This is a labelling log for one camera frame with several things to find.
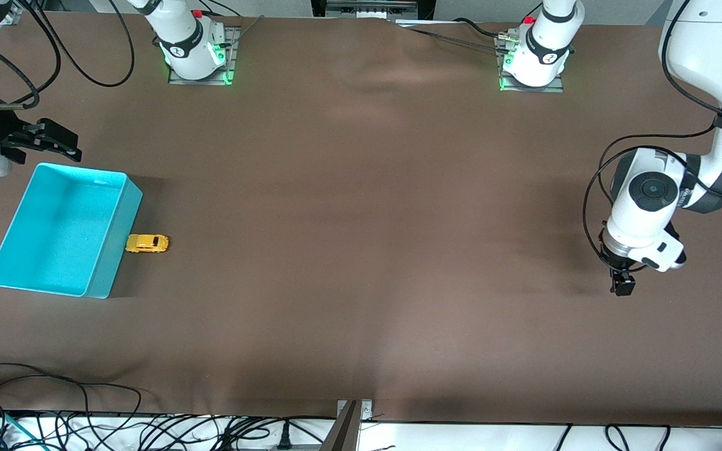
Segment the table surface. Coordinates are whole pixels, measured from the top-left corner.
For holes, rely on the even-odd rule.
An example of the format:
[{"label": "table surface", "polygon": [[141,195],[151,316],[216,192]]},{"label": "table surface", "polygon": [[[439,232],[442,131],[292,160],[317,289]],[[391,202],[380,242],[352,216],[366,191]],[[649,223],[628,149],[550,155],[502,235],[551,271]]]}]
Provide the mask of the table surface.
[{"label": "table surface", "polygon": [[[94,77],[124,74],[115,17],[52,18]],[[623,299],[582,233],[611,140],[710,123],[662,76],[659,28],[585,26],[557,95],[498,91],[492,55],[377,19],[264,18],[233,86],[169,86],[149,24],[127,20],[126,85],[64,61],[21,117],[57,120],[84,165],[130,174],[134,231],[172,246],[125,255],[111,299],[0,288],[0,361],[142,388],[145,411],[372,398],[390,420],[722,423],[722,211],[680,212],[687,266],[637,274]],[[29,18],[0,51],[37,83],[51,72]],[[0,64],[0,97],[23,92]],[[703,153],[711,137],[662,143]],[[34,165],[66,163],[28,159],[0,180],[0,241]],[[594,197],[595,233],[607,215]],[[81,408],[39,380],[0,399]],[[131,402],[102,389],[92,408]]]}]

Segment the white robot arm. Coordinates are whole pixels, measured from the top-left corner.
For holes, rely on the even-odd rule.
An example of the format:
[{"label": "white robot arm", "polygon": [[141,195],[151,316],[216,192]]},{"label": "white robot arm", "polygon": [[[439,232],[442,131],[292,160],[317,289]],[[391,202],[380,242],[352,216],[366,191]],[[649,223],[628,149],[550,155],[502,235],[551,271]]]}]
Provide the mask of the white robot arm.
[{"label": "white robot arm", "polygon": [[547,85],[564,70],[570,43],[583,22],[579,0],[544,0],[536,22],[520,25],[520,43],[503,69],[524,85]]},{"label": "white robot arm", "polygon": [[224,65],[224,25],[194,17],[186,0],[128,0],[160,38],[169,66],[187,80],[201,80]]},{"label": "white robot arm", "polygon": [[[674,1],[659,57],[670,75],[722,102],[722,0]],[[616,295],[631,294],[628,269],[635,262],[657,271],[684,264],[684,245],[671,225],[677,208],[702,214],[722,208],[722,106],[719,111],[707,155],[645,146],[620,160],[611,184],[614,204],[601,234],[601,256]]]}]

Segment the brown table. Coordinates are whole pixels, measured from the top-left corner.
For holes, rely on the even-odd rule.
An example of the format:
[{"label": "brown table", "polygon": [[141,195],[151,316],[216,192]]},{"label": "brown table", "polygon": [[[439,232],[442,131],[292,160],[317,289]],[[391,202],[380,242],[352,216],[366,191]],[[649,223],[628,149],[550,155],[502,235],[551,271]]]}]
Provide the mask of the brown table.
[{"label": "brown table", "polygon": [[[92,75],[124,74],[115,17],[52,17]],[[538,95],[498,91],[490,54],[371,19],[263,19],[235,85],[169,86],[149,24],[128,25],[126,85],[64,62],[22,116],[77,132],[84,165],[131,174],[134,231],[173,245],[125,255],[111,299],[0,289],[0,361],[143,388],[155,412],[373,398],[390,420],[722,423],[722,211],[679,213],[688,265],[638,274],[627,299],[581,228],[607,143],[711,120],[662,77],[658,28],[585,26],[565,93]],[[51,72],[29,18],[0,51],[33,80]],[[0,65],[0,96],[23,92]],[[41,160],[65,163],[31,152],[0,180],[0,240]],[[595,233],[607,215],[594,197]],[[81,408],[57,383],[0,399]],[[103,390],[92,408],[131,401]]]}]

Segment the yellow toy car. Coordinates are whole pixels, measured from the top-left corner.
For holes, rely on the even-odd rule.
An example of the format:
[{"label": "yellow toy car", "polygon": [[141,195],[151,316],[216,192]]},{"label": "yellow toy car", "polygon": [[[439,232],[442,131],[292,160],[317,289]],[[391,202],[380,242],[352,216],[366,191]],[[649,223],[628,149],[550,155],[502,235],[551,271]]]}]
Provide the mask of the yellow toy car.
[{"label": "yellow toy car", "polygon": [[165,252],[169,248],[166,235],[130,234],[124,251],[128,252]]}]

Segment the light blue container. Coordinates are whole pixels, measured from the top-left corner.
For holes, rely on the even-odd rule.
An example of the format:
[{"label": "light blue container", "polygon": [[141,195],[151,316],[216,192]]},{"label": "light blue container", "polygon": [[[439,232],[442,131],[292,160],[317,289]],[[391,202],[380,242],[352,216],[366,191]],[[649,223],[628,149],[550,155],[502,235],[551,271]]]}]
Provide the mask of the light blue container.
[{"label": "light blue container", "polygon": [[0,286],[108,297],[142,196],[123,172],[40,163],[0,246]]}]

